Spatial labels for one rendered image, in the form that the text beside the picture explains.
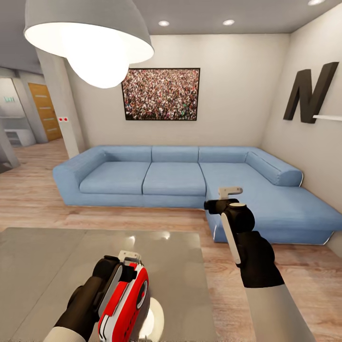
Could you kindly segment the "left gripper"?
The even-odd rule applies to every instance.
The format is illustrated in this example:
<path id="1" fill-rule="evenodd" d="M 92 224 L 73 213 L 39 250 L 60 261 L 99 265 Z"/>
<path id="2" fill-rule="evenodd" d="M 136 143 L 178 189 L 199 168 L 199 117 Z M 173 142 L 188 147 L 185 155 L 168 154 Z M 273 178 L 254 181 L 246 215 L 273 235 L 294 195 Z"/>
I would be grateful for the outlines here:
<path id="1" fill-rule="evenodd" d="M 136 280 L 137 271 L 134 270 L 133 266 L 122 265 L 122 267 L 123 267 L 123 272 L 119 279 L 119 282 L 122 281 L 122 282 L 130 283 L 133 279 Z"/>

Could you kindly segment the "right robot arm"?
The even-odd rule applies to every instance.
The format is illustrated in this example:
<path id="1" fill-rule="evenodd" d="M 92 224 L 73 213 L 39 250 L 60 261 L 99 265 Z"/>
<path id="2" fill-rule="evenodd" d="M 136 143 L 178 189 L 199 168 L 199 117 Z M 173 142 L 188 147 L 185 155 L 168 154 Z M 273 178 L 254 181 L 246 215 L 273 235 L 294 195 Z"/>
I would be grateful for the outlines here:
<path id="1" fill-rule="evenodd" d="M 271 244 L 253 231 L 252 211 L 238 199 L 228 199 L 242 193 L 241 187 L 219 188 L 219 199 L 205 201 L 204 210 L 221 215 L 232 256 L 240 268 L 256 342 L 317 342 L 274 264 Z"/>

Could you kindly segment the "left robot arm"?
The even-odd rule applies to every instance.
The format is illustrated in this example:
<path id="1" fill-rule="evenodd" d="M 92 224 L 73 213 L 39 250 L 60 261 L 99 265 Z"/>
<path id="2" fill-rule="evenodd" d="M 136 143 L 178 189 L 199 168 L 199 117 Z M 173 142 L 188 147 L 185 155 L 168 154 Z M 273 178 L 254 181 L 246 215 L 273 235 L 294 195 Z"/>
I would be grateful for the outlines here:
<path id="1" fill-rule="evenodd" d="M 43 342 L 88 342 L 118 283 L 136 280 L 137 271 L 125 266 L 125 261 L 140 263 L 141 256 L 121 250 L 118 257 L 100 259 L 92 277 L 75 290 L 66 311 Z"/>

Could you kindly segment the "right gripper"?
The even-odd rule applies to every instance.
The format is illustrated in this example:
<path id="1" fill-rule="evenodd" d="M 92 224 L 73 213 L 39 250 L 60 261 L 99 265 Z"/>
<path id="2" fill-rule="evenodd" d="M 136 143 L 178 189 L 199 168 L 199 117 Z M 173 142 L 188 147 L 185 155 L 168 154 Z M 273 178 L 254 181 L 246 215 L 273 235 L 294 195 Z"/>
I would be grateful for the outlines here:
<path id="1" fill-rule="evenodd" d="M 219 214 L 220 213 L 220 207 L 227 203 L 227 202 L 237 202 L 239 203 L 238 199 L 228 199 L 228 200 L 208 200 L 207 202 L 204 202 L 204 210 L 209 210 L 209 214 Z"/>

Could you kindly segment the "radio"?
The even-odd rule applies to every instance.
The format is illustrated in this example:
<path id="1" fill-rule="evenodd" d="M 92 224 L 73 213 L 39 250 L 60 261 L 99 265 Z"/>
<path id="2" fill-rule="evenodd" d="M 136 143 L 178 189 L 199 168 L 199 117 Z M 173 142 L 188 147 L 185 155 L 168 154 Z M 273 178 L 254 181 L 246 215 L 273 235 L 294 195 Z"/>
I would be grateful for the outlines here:
<path id="1" fill-rule="evenodd" d="M 130 263 L 137 271 L 136 280 L 120 281 L 99 320 L 100 342 L 128 342 L 149 287 L 142 262 Z"/>

